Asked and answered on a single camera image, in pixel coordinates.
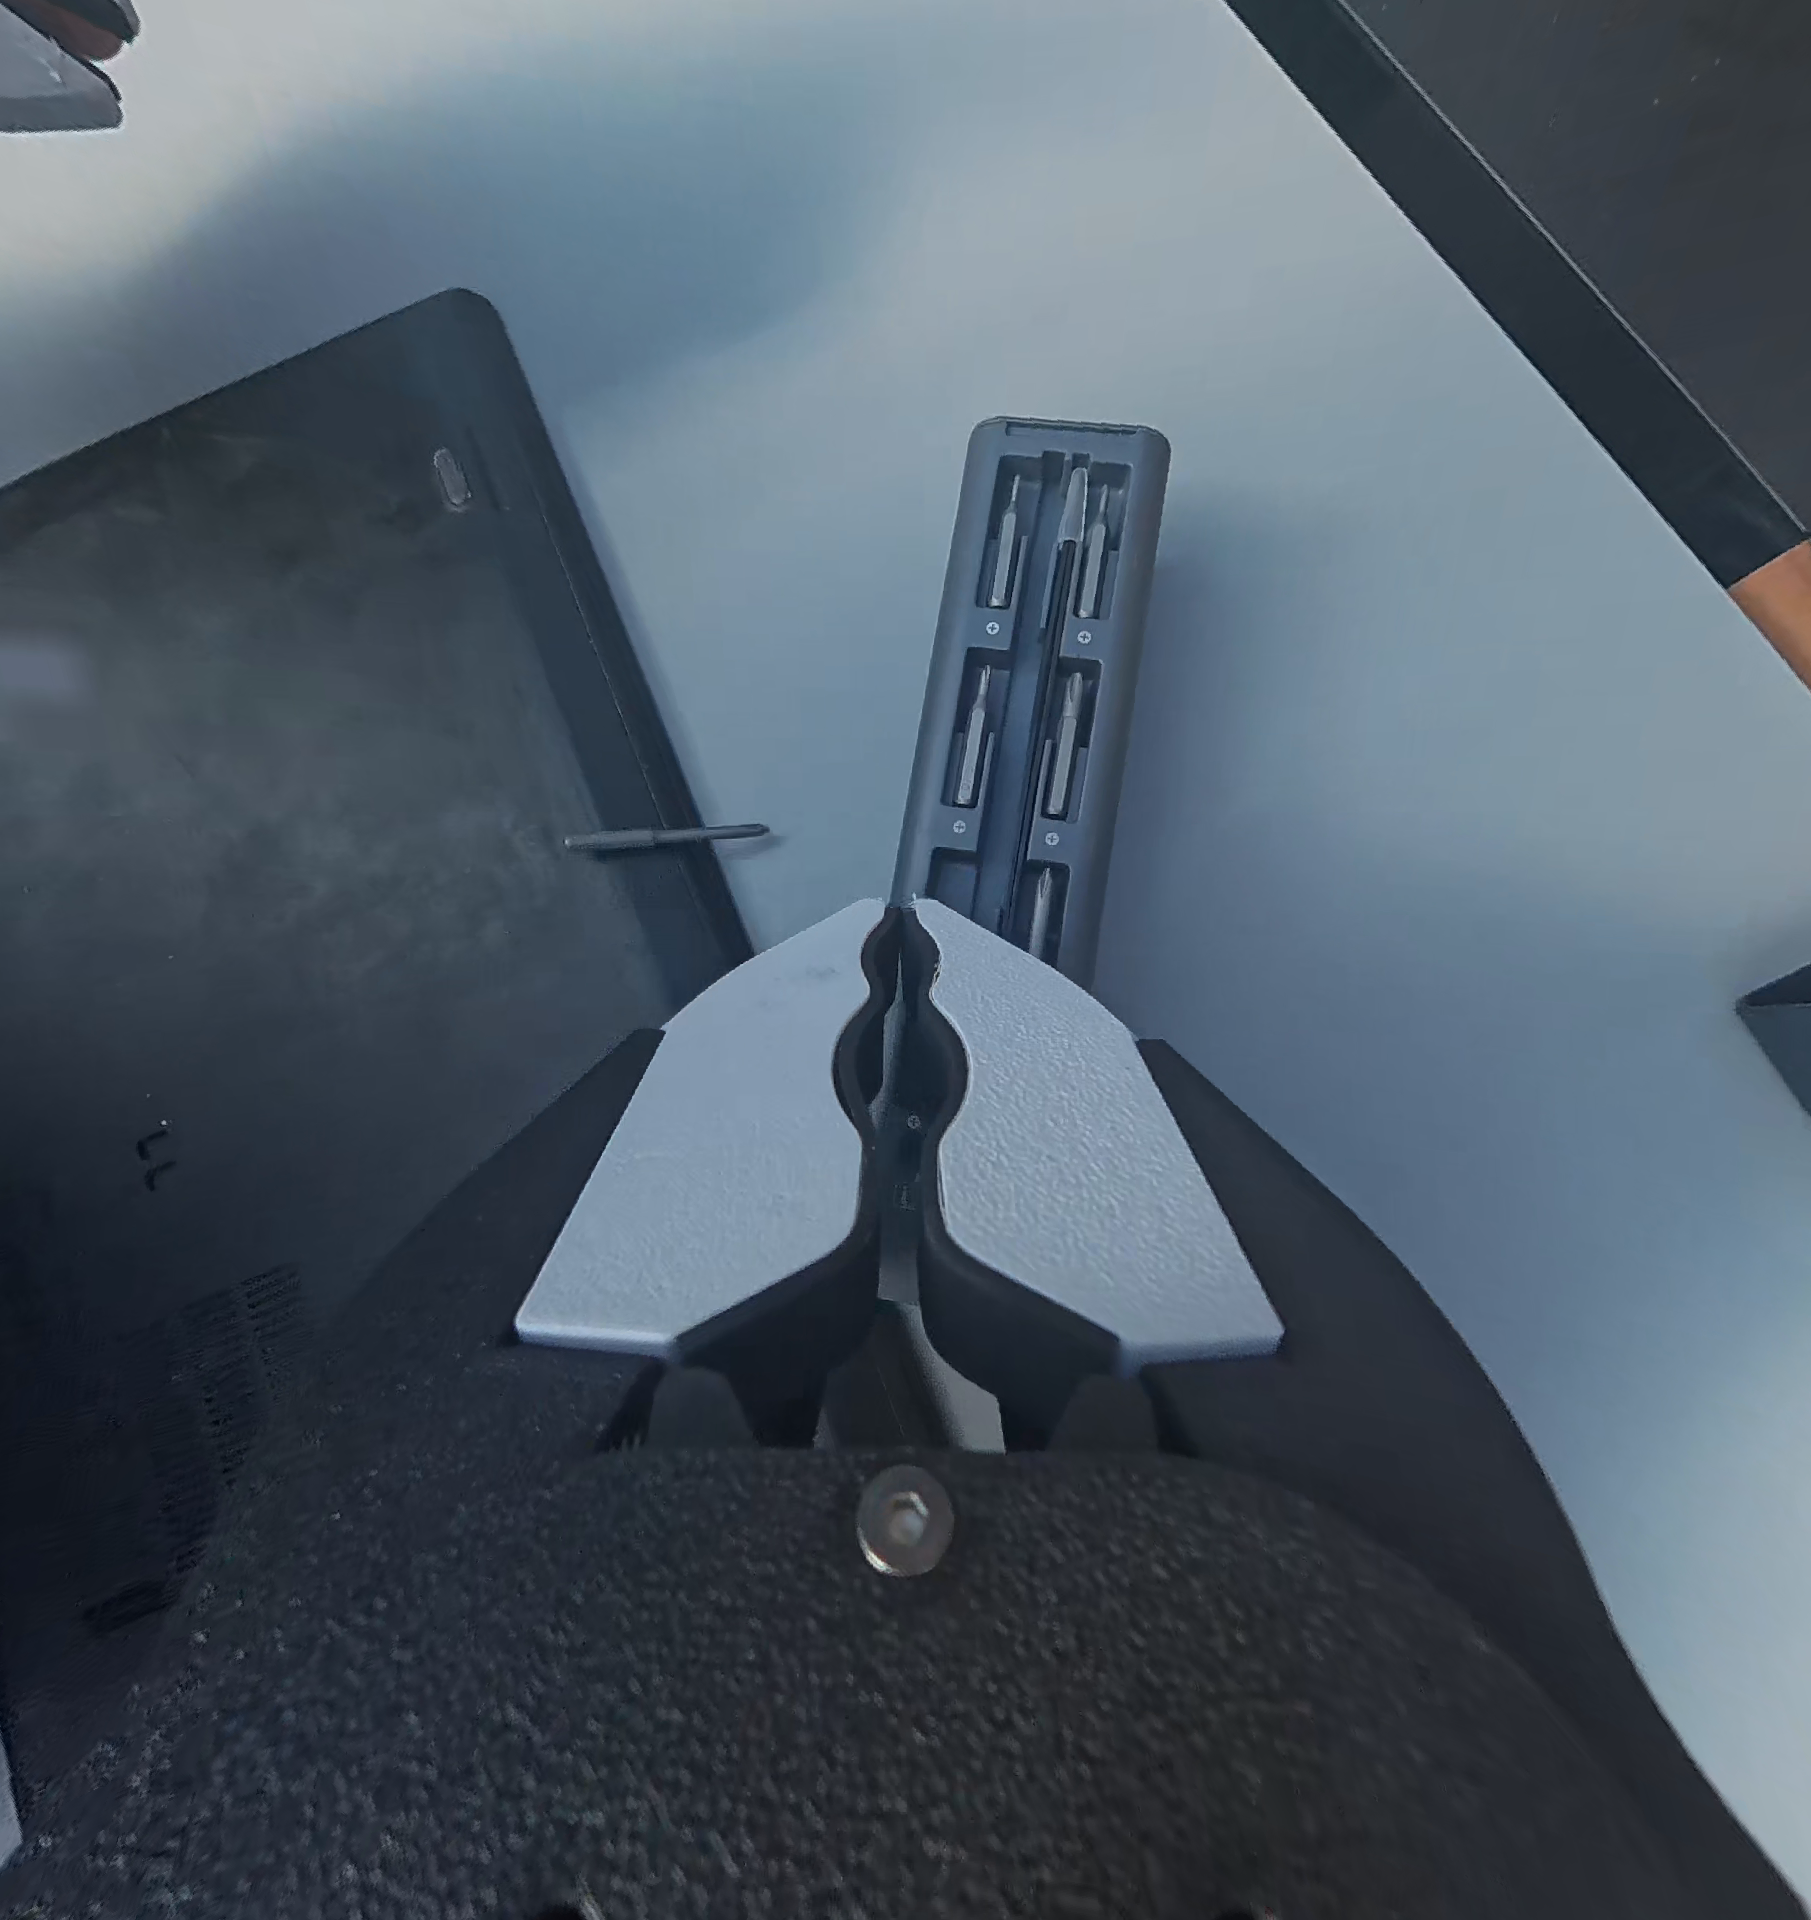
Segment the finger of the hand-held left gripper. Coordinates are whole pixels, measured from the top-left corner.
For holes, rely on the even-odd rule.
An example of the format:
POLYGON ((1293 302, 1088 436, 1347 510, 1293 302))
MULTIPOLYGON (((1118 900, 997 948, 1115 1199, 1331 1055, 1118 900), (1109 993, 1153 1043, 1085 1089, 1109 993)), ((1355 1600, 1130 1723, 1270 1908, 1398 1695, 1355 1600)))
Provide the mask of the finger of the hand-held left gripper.
POLYGON ((121 121, 102 71, 0 3, 0 131, 111 131, 121 121))

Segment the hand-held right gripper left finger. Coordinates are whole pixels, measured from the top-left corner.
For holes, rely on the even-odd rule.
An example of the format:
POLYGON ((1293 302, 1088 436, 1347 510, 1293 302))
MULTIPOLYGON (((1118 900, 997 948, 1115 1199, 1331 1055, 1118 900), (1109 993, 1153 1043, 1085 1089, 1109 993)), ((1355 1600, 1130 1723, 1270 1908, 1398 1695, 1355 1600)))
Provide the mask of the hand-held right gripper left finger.
POLYGON ((876 1307, 898 912, 858 900, 662 1030, 517 1308, 543 1348, 834 1369, 876 1307))

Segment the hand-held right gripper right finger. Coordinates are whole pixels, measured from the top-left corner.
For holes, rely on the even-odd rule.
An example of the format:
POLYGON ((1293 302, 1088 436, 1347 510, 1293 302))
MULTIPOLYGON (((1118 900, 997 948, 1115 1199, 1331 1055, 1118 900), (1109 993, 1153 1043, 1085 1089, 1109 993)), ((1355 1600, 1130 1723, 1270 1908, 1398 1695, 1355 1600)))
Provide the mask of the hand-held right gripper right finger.
POLYGON ((1129 1373, 1270 1358, 1283 1328, 1132 1032, 1040 958, 918 900, 957 1103, 931 1145, 952 1248, 1115 1340, 1129 1373))

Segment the grey screwdriver bit tray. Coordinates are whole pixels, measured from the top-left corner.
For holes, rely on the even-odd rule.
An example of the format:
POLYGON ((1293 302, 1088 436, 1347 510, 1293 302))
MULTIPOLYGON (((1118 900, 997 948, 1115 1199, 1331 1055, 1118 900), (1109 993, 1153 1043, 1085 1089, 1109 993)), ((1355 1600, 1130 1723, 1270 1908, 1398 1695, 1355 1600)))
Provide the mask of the grey screwdriver bit tray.
POLYGON ((972 431, 892 871, 1085 990, 1171 465, 1149 426, 972 431))

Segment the black laptop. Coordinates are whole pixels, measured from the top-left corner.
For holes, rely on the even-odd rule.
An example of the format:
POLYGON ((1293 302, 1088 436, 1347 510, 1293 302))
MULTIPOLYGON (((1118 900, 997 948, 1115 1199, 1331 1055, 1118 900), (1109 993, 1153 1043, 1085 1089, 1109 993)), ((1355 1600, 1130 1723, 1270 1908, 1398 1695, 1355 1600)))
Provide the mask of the black laptop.
POLYGON ((318 1335, 751 943, 499 312, 0 491, 0 1729, 115 1713, 318 1335))

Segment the dark long screwdriver bit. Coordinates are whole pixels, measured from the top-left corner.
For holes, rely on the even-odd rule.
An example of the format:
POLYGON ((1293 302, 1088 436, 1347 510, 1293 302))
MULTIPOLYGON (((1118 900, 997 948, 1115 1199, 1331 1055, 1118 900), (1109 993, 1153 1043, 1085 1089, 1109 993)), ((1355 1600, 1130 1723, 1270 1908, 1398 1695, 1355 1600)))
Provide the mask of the dark long screwdriver bit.
POLYGON ((747 844, 770 837, 772 828, 759 823, 711 824, 690 828, 594 828, 565 835, 562 851, 592 859, 621 859, 642 851, 680 851, 721 844, 747 844))

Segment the set of steel screwdriver bits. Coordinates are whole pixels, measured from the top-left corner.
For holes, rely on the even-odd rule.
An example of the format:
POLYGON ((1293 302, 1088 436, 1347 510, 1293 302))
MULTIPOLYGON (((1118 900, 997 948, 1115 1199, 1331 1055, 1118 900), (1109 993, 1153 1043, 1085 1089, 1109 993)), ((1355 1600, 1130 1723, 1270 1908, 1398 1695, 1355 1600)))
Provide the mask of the set of steel screwdriver bits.
POLYGON ((997 462, 919 891, 1087 981, 1141 651, 1132 465, 997 462))

